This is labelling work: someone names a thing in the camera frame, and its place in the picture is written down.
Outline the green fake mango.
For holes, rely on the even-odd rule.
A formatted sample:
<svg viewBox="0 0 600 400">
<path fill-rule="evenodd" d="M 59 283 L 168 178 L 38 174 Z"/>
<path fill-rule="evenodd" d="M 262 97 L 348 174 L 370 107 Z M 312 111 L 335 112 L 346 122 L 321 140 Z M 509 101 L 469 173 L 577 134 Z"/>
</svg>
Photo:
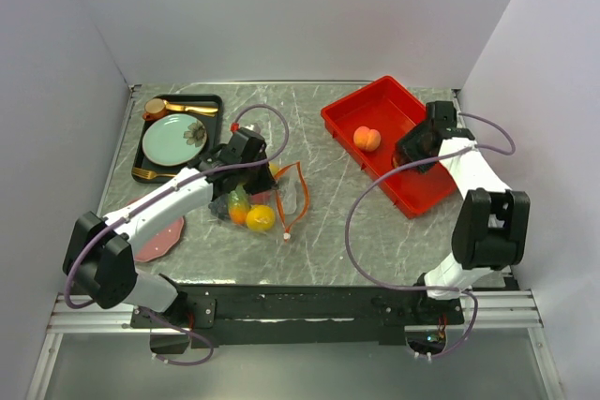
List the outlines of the green fake mango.
<svg viewBox="0 0 600 400">
<path fill-rule="evenodd" d="M 228 194 L 227 209 L 229 218 L 234 224 L 242 226 L 246 224 L 250 204 L 248 194 L 242 185 Z"/>
</svg>

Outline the fake orange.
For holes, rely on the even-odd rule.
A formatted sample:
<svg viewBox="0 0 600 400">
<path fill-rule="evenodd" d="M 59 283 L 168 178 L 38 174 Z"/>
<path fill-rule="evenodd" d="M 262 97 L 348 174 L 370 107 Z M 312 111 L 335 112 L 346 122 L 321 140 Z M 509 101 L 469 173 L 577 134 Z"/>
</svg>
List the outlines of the fake orange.
<svg viewBox="0 0 600 400">
<path fill-rule="evenodd" d="M 256 232 L 269 231 L 273 228 L 275 222 L 275 212 L 267 205 L 253 205 L 246 216 L 247 228 Z"/>
</svg>

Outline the clear zip top bag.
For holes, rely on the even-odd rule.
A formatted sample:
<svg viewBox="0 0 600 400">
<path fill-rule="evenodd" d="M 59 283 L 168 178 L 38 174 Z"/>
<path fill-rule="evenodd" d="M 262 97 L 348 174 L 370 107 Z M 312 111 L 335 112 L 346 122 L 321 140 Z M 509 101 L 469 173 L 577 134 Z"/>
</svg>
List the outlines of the clear zip top bag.
<svg viewBox="0 0 600 400">
<path fill-rule="evenodd" d="M 253 205 L 267 205 L 274 210 L 276 222 L 269 231 L 256 232 L 249 230 L 246 224 L 242 226 L 234 224 L 231 220 L 219 221 L 230 229 L 247 230 L 257 235 L 275 237 L 285 244 L 289 243 L 292 240 L 293 228 L 303 221 L 310 206 L 310 193 L 301 162 L 296 161 L 280 167 L 275 181 L 276 187 L 269 191 L 252 196 L 247 194 L 250 208 Z M 227 198 L 228 194 L 217 200 Z"/>
</svg>

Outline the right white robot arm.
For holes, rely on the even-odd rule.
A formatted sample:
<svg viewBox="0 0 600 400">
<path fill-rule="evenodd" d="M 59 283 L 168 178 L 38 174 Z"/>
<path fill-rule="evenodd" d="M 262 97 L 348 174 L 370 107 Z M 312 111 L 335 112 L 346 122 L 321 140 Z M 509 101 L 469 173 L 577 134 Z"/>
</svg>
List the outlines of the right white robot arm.
<svg viewBox="0 0 600 400">
<path fill-rule="evenodd" d="M 410 301 L 412 316 L 431 323 L 481 277 L 522 261 L 531 200 L 493 171 L 479 144 L 464 127 L 420 124 L 396 144 L 395 166 L 425 173 L 437 162 L 449 173 L 463 198 L 451 237 L 451 253 L 423 276 L 427 291 Z"/>
</svg>

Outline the fake peach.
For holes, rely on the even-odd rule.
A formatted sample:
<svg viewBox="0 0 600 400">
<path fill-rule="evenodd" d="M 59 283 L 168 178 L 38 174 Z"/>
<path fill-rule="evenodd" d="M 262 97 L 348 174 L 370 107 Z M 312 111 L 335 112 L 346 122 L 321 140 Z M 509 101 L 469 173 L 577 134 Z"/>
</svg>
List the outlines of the fake peach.
<svg viewBox="0 0 600 400">
<path fill-rule="evenodd" d="M 375 128 L 359 126 L 352 136 L 353 144 L 363 152 L 374 152 L 381 144 L 381 133 Z"/>
</svg>

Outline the yellow fake banana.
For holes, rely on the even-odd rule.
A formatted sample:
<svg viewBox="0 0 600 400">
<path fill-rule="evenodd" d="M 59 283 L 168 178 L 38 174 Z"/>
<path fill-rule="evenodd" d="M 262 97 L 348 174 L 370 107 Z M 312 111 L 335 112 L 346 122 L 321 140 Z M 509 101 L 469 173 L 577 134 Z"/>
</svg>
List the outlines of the yellow fake banana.
<svg viewBox="0 0 600 400">
<path fill-rule="evenodd" d="M 278 177 L 278 173 L 280 171 L 280 167 L 278 164 L 274 163 L 274 162 L 270 162 L 269 163 L 269 170 L 271 172 L 271 174 L 273 175 L 274 178 Z"/>
</svg>

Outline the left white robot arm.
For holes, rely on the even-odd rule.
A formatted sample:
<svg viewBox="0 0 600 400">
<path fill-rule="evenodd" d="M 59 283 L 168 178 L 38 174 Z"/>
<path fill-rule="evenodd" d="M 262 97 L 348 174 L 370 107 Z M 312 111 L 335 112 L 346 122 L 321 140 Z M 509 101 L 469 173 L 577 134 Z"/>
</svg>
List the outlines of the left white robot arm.
<svg viewBox="0 0 600 400">
<path fill-rule="evenodd" d="M 164 275 L 137 270 L 135 255 L 176 219 L 238 186 L 251 194 L 274 186 L 264 138 L 241 127 L 230 140 L 191 159 L 169 182 L 131 203 L 98 216 L 81 215 L 72 231 L 63 271 L 64 296 L 78 287 L 103 309 L 132 304 L 152 310 L 172 327 L 186 315 L 177 286 Z"/>
</svg>

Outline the dark fake grapes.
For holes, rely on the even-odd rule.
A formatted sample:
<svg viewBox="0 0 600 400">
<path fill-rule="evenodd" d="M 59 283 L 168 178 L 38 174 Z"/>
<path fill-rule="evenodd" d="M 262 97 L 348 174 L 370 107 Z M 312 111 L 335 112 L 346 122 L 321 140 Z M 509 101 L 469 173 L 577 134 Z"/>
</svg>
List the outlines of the dark fake grapes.
<svg viewBox="0 0 600 400">
<path fill-rule="evenodd" d="M 229 222 L 231 220 L 229 215 L 228 203 L 226 200 L 215 200 L 212 201 L 208 209 L 213 217 L 220 221 Z"/>
</svg>

